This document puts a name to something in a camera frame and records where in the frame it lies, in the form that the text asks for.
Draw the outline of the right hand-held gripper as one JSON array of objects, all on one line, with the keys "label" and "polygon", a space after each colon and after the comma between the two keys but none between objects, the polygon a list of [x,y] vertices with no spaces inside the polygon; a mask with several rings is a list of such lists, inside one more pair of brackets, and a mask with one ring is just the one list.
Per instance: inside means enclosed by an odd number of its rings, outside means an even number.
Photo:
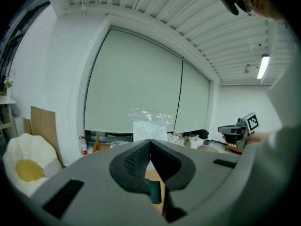
[{"label": "right hand-held gripper", "polygon": [[218,132],[223,134],[226,142],[237,142],[238,150],[244,150],[250,134],[252,134],[259,123],[256,113],[250,113],[242,118],[239,118],[236,126],[220,126]]}]

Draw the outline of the dark green box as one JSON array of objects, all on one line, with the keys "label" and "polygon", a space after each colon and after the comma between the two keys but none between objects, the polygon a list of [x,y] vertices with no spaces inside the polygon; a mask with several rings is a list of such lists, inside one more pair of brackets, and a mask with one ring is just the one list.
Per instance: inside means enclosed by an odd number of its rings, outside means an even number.
[{"label": "dark green box", "polygon": [[144,181],[149,186],[151,202],[153,204],[161,204],[162,203],[162,196],[161,196],[160,182],[149,180],[149,179],[145,179]]}]

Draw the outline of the small white packet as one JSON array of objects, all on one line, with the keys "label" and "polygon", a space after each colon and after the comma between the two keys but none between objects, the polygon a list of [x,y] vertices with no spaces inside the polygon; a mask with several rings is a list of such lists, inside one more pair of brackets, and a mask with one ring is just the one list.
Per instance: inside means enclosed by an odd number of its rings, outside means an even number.
[{"label": "small white packet", "polygon": [[144,109],[128,112],[133,125],[133,140],[155,139],[168,141],[167,127],[174,121],[173,116]]}]

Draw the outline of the brown wooden piano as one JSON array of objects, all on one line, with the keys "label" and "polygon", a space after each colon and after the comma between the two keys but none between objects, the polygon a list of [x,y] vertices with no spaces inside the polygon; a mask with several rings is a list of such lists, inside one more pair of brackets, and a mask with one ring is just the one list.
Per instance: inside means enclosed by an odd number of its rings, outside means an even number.
[{"label": "brown wooden piano", "polygon": [[227,143],[226,148],[237,153],[243,153],[243,150],[239,150],[235,144]]}]

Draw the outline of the white round pouf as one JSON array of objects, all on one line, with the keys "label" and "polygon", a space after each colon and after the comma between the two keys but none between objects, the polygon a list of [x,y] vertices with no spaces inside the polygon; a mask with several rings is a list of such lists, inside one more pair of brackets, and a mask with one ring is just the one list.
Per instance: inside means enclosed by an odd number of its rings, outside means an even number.
[{"label": "white round pouf", "polygon": [[214,147],[208,146],[208,145],[199,145],[197,147],[197,149],[200,151],[219,153],[219,150],[215,149]]}]

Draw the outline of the wooden chair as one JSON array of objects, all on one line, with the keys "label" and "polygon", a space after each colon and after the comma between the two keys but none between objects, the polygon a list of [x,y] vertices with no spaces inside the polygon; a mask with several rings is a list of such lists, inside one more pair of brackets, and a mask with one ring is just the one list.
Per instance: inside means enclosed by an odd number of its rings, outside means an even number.
[{"label": "wooden chair", "polygon": [[111,147],[110,144],[100,143],[99,137],[100,137],[100,134],[98,133],[95,143],[93,145],[92,153],[104,151],[104,150],[110,149],[110,147]]}]

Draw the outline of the black and white striped cloth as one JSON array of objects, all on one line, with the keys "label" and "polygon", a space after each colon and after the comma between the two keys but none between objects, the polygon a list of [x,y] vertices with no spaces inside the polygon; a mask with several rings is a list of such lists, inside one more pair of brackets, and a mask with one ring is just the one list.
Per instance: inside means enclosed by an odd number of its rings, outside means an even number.
[{"label": "black and white striped cloth", "polygon": [[125,144],[128,144],[128,143],[129,143],[128,141],[114,141],[114,142],[110,143],[110,149],[114,148],[114,147],[118,147],[120,145],[125,145]]}]

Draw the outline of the oval wooden coffee table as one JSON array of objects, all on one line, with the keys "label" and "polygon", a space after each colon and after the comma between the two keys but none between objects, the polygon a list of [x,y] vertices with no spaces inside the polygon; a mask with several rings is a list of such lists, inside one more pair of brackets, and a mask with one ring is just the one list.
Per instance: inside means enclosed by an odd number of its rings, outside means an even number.
[{"label": "oval wooden coffee table", "polygon": [[160,204],[152,204],[154,206],[154,208],[160,213],[162,214],[163,212],[163,206],[164,206],[164,201],[165,201],[165,184],[162,181],[161,177],[159,176],[159,174],[157,173],[157,171],[154,170],[149,170],[146,171],[145,174],[145,178],[152,180],[152,181],[159,181],[160,182],[160,190],[161,190],[161,200],[162,202]]}]

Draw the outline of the narrow white roller blind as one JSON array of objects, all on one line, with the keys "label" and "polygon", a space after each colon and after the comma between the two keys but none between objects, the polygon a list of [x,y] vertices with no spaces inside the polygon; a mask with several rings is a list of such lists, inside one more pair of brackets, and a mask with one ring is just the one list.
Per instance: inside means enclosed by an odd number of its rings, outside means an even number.
[{"label": "narrow white roller blind", "polygon": [[182,68],[181,93],[175,133],[205,128],[209,100],[209,81],[185,61]]}]

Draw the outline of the person in white coat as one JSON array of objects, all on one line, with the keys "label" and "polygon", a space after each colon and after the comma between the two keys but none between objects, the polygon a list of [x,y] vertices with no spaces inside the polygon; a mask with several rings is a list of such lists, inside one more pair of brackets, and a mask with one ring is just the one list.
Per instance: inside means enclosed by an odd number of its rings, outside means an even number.
[{"label": "person in white coat", "polygon": [[287,71],[269,91],[284,126],[254,150],[230,226],[301,226],[301,71]]}]

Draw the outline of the ceiling tube light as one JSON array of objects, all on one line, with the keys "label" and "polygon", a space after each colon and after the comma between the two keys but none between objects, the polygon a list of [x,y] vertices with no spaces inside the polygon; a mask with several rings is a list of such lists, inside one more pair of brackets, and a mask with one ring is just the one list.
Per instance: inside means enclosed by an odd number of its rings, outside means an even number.
[{"label": "ceiling tube light", "polygon": [[269,61],[270,61],[270,55],[267,55],[267,54],[262,55],[259,71],[257,74],[257,79],[261,80],[263,78],[263,76],[268,68]]}]

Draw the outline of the egg-shaped bean bag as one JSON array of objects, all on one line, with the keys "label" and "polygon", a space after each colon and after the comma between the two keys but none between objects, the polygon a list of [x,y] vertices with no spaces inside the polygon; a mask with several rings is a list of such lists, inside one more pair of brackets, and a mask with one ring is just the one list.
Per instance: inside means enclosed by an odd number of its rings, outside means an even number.
[{"label": "egg-shaped bean bag", "polygon": [[63,170],[53,146],[27,133],[9,141],[3,161],[10,182],[28,197]]}]

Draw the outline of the brown cardboard sheet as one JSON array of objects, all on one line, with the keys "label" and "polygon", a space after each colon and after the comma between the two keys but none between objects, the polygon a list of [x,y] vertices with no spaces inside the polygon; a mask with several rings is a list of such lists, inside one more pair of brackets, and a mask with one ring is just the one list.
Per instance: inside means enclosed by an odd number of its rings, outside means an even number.
[{"label": "brown cardboard sheet", "polygon": [[34,136],[42,136],[55,149],[57,157],[63,166],[56,134],[55,112],[31,106],[31,129]]}]

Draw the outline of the large white roller blind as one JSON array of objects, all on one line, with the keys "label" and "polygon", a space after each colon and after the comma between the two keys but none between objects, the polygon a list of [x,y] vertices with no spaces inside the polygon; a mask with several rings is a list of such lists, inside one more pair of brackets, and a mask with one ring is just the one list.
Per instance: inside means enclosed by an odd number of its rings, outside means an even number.
[{"label": "large white roller blind", "polygon": [[85,130],[132,133],[128,113],[144,109],[176,117],[182,60],[138,36],[111,30],[89,81]]}]

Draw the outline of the white flowers in vase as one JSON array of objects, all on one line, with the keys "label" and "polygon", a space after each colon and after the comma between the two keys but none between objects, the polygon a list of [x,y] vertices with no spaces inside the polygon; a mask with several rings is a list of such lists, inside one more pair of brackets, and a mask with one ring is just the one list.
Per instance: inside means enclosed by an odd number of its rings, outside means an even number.
[{"label": "white flowers in vase", "polygon": [[6,88],[6,97],[8,100],[11,100],[11,94],[12,94],[12,85],[13,85],[13,79],[12,78],[9,78],[9,77],[6,77],[5,80],[4,80],[4,85],[5,85],[5,88]]}]

